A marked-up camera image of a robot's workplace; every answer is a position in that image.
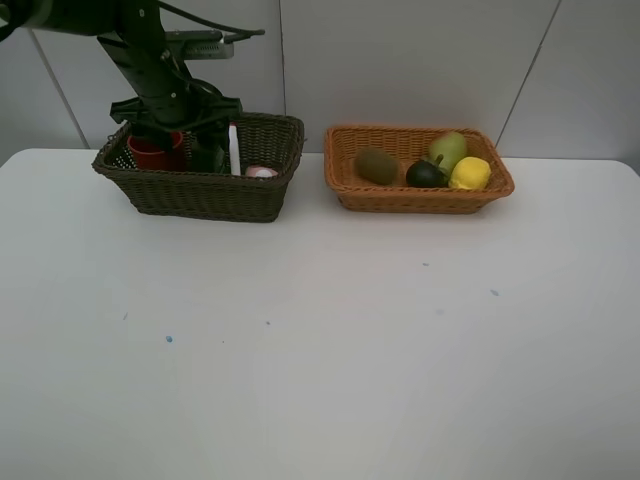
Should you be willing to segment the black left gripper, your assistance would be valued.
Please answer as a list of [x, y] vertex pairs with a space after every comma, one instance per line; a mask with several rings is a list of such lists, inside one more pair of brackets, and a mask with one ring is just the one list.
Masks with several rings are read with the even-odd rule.
[[117, 123], [131, 124], [132, 149], [171, 150], [169, 131], [188, 131], [201, 146], [227, 146], [230, 119], [239, 115], [239, 99], [224, 96], [210, 83], [194, 78], [186, 62], [165, 42], [148, 54], [116, 34], [98, 38], [136, 96], [111, 105]]

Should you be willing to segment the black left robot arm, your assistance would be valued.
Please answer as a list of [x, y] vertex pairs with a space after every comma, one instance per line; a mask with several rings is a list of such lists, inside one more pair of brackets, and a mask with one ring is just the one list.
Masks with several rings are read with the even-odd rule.
[[28, 28], [94, 37], [135, 92], [115, 102], [111, 118], [133, 135], [168, 151], [173, 132], [189, 132], [215, 151], [228, 144], [230, 121], [240, 100], [193, 77], [187, 43], [205, 47], [213, 59], [229, 59], [238, 41], [255, 31], [219, 24], [165, 1], [4, 1], [1, 37]]

